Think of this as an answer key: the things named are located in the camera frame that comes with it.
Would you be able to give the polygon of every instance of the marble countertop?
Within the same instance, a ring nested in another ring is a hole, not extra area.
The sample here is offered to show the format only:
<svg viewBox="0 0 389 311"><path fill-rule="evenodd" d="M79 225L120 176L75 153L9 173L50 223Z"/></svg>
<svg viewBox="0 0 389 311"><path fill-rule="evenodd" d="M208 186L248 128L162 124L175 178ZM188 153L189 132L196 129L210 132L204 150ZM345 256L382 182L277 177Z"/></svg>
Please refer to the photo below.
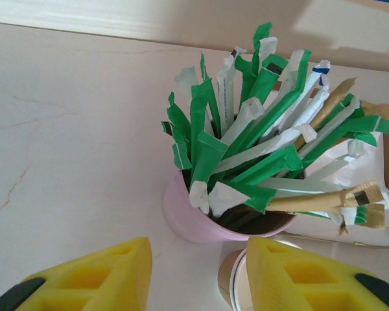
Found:
<svg viewBox="0 0 389 311"><path fill-rule="evenodd" d="M215 76L227 53L204 53ZM161 211L173 156L160 121L174 76L199 59L191 47L0 25L0 295L31 273L148 236L149 310L230 310L217 268L244 244L188 243ZM389 73L333 69L333 85L359 76L356 93L389 102Z"/></svg>

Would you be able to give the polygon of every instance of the pink container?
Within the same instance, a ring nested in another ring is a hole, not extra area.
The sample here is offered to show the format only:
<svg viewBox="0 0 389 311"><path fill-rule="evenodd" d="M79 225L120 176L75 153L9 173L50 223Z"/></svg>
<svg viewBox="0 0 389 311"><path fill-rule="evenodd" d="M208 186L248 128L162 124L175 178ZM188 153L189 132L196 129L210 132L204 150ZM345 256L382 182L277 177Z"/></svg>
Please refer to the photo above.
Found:
<svg viewBox="0 0 389 311"><path fill-rule="evenodd" d="M222 241L247 241L250 236L230 231L215 223L200 209L192 207L189 192L182 172L177 173L167 184L163 196L163 214L170 228L181 238L193 243ZM267 213L260 220L262 232L255 236L276 235L290 225L295 216L281 213Z"/></svg>

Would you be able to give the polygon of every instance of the pink cup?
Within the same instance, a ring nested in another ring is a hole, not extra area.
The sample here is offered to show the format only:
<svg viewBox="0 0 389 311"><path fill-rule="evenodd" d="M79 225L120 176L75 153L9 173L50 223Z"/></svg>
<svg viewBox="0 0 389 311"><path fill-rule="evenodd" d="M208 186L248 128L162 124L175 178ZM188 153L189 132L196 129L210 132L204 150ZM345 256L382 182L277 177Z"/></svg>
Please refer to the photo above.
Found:
<svg viewBox="0 0 389 311"><path fill-rule="evenodd" d="M250 236L268 237L276 235L288 227L295 217L288 214L268 212L260 219L259 224L262 225L262 232L259 232L259 234L247 235L231 231L218 225L200 209L192 207L182 172L177 173L167 184L162 206L166 222L178 236L189 242L201 244L222 241L247 241Z"/></svg>

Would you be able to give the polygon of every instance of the white countertop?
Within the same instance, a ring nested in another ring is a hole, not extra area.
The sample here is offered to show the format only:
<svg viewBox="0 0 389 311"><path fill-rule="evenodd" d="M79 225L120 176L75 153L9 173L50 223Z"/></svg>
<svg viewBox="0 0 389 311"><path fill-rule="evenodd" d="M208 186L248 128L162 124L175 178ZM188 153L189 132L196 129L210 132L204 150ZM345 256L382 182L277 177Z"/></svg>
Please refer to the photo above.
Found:
<svg viewBox="0 0 389 311"><path fill-rule="evenodd" d="M215 76L227 53L204 53ZM161 211L173 156L160 121L174 76L199 59L190 47L0 25L0 295L148 236L149 310L230 310L217 268L244 244L188 243ZM363 99L389 102L389 73L334 67L332 85L351 76Z"/></svg>

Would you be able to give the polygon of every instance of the wall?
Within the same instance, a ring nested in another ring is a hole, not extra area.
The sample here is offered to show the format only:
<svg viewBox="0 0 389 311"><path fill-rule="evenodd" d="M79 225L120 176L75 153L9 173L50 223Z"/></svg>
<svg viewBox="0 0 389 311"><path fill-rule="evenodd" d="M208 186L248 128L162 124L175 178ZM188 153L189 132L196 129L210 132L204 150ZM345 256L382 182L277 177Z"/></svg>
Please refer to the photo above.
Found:
<svg viewBox="0 0 389 311"><path fill-rule="evenodd" d="M0 23L228 51L252 51L265 21L278 54L304 47L312 61L389 71L389 4L373 0L0 0Z"/></svg>

